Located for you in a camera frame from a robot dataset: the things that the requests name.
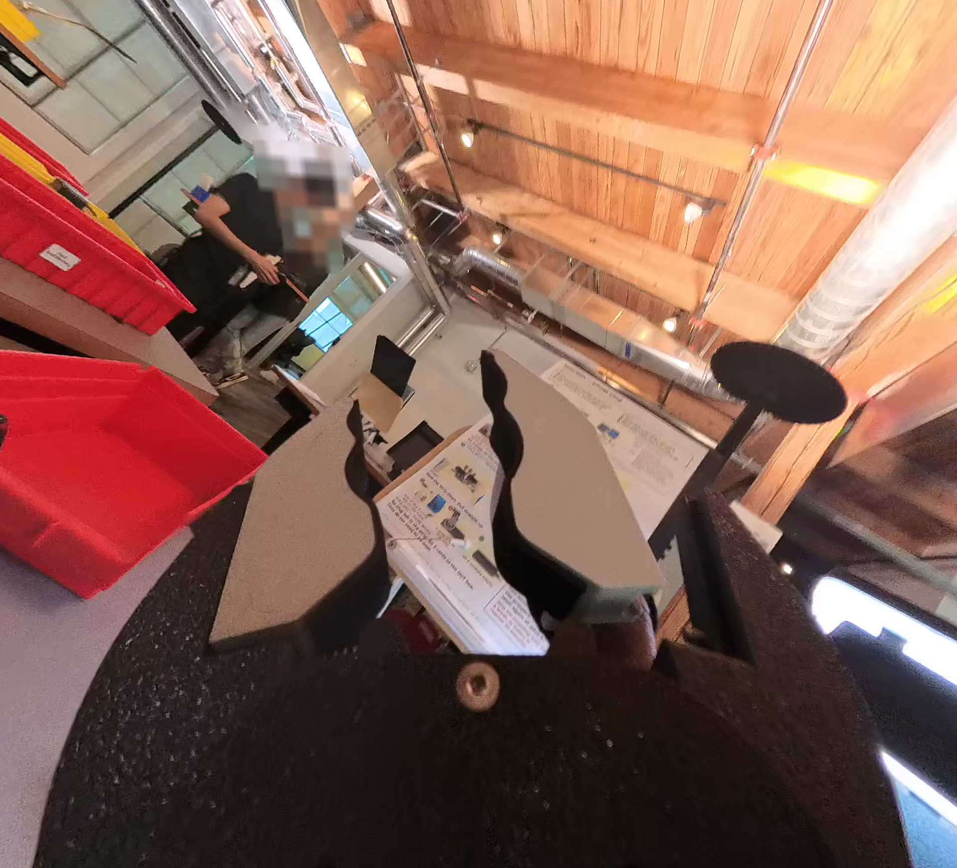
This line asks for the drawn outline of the silver rectangular duct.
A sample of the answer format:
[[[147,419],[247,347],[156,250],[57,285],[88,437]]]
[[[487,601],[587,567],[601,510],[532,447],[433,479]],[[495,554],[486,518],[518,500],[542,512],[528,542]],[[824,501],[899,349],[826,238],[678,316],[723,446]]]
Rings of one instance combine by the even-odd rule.
[[[709,364],[674,335],[590,287],[595,268],[556,253],[529,267],[472,246],[437,257],[451,276],[477,272],[515,291],[525,306],[630,365],[699,396],[730,402]]]

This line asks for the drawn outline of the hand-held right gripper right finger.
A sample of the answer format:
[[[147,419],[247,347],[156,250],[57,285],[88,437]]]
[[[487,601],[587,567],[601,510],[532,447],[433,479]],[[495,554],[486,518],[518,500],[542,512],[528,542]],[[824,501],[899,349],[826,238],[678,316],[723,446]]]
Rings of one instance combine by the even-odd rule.
[[[596,426],[502,351],[484,350],[480,373],[501,469],[491,511],[500,575],[538,623],[633,621],[661,573]]]

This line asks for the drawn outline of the metal pipe with red clamps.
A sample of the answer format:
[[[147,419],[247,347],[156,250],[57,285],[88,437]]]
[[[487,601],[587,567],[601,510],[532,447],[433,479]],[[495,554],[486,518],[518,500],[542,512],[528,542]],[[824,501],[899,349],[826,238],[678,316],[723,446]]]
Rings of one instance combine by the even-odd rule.
[[[820,37],[823,34],[835,0],[819,0],[813,13],[810,24],[807,27],[807,33],[797,52],[795,63],[787,79],[780,100],[772,115],[765,136],[762,141],[755,145],[751,151],[746,175],[740,181],[741,188],[736,190],[738,195],[736,205],[728,223],[727,234],[723,246],[719,252],[711,277],[709,278],[699,303],[690,313],[687,320],[688,333],[686,337],[686,346],[693,348],[698,339],[701,327],[705,323],[706,314],[715,300],[717,289],[721,277],[724,274],[726,265],[729,263],[735,243],[743,227],[751,205],[760,188],[761,181],[768,165],[779,154],[779,138],[784,129],[784,124],[796,100],[810,59],[814,55]]]

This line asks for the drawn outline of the instruction sheet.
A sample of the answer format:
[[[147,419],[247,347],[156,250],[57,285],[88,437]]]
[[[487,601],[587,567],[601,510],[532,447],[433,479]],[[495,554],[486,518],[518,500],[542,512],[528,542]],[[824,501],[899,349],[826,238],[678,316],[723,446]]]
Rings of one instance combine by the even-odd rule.
[[[540,373],[529,370],[596,426],[650,537],[709,448],[567,361]],[[548,641],[495,564],[491,511],[501,469],[489,441],[491,425],[491,416],[484,416],[379,501],[389,561],[463,651],[541,656]]]

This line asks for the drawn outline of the red plastic bin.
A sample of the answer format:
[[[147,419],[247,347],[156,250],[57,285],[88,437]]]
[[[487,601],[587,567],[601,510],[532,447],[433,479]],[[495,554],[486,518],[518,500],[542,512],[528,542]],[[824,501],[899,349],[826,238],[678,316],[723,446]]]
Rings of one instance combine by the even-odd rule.
[[[267,455],[156,368],[3,350],[1,546],[82,599]]]

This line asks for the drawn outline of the black round disc stand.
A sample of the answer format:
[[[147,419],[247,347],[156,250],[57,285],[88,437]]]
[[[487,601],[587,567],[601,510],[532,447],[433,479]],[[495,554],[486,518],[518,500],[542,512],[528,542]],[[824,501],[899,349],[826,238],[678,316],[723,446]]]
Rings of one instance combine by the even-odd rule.
[[[842,383],[819,363],[772,344],[738,341],[711,359],[718,386],[745,403],[715,449],[701,461],[652,535],[657,561],[671,546],[688,499],[711,486],[761,416],[792,425],[818,426],[840,417],[848,406]]]
[[[235,145],[244,144],[243,139],[216,105],[207,99],[203,99],[200,102],[200,107],[217,131]]]

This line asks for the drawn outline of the red bin with white label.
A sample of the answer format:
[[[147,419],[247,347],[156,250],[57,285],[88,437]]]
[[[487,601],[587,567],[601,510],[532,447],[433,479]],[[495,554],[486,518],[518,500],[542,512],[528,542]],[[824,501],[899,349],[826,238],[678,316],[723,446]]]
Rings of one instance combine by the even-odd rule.
[[[54,157],[6,120],[1,135],[3,259],[148,335],[195,311]]]

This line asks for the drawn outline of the person's right hand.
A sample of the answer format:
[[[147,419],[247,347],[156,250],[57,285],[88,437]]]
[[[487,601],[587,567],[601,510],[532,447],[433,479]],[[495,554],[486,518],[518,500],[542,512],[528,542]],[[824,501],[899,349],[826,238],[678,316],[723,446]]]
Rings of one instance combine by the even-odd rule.
[[[656,609],[653,601],[638,595],[623,621],[592,624],[596,651],[633,669],[648,672],[656,658]]]

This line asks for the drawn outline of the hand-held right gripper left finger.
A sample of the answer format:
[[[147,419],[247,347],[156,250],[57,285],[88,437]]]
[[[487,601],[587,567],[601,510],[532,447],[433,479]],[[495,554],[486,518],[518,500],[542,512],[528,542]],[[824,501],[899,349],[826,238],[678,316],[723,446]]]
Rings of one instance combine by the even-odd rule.
[[[289,639],[307,654],[357,645],[391,580],[369,499],[362,413],[343,398],[269,456],[255,476],[209,647]]]

